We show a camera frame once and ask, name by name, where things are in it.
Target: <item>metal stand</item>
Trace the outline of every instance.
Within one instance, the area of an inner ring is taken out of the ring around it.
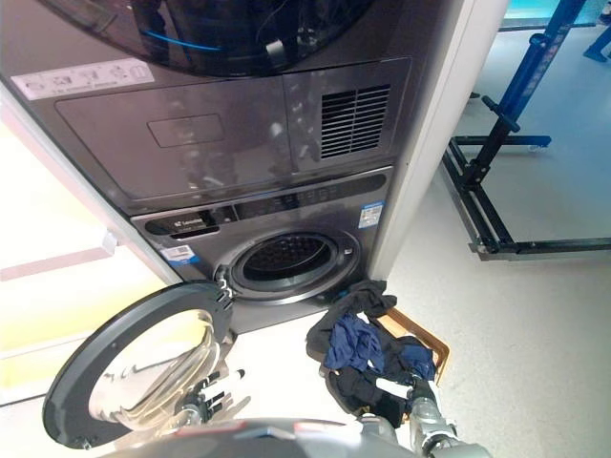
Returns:
[[[611,250],[611,238],[514,241],[500,215],[481,186],[490,166],[504,145],[548,146],[546,135],[510,135],[518,132],[517,119],[528,104],[533,92],[558,48],[577,18],[585,0],[561,0],[544,33],[530,38],[530,47],[499,104],[488,96],[482,101],[498,116],[488,136],[456,136],[448,145],[443,163],[476,231],[480,254],[542,254],[579,251]],[[467,161],[460,145],[482,145],[476,158]]]

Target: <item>warning label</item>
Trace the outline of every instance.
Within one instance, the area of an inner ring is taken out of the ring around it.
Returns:
[[[361,217],[359,218],[359,229],[376,226],[380,222],[383,208],[383,200],[364,205],[361,209]]]
[[[200,258],[196,255],[189,245],[175,246],[161,250],[161,255],[167,259],[170,265],[184,265],[199,262]]]
[[[149,66],[138,59],[108,62],[20,74],[11,77],[28,100],[88,93],[155,81]]]

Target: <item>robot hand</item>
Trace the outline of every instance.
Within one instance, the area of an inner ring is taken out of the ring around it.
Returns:
[[[492,458],[481,445],[458,440],[454,425],[437,408],[427,381],[414,379],[411,398],[411,449],[416,454],[431,458]]]

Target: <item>dark gray appliance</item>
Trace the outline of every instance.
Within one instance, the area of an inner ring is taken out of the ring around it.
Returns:
[[[133,217],[185,280],[233,292],[243,333],[320,311],[365,275],[392,168]]]
[[[443,2],[2,7],[3,81],[134,216],[391,164]]]
[[[243,332],[365,274],[444,6],[5,0],[0,77]]]

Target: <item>ventilation grille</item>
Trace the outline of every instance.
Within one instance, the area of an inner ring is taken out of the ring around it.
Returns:
[[[390,85],[323,95],[321,158],[378,146]]]

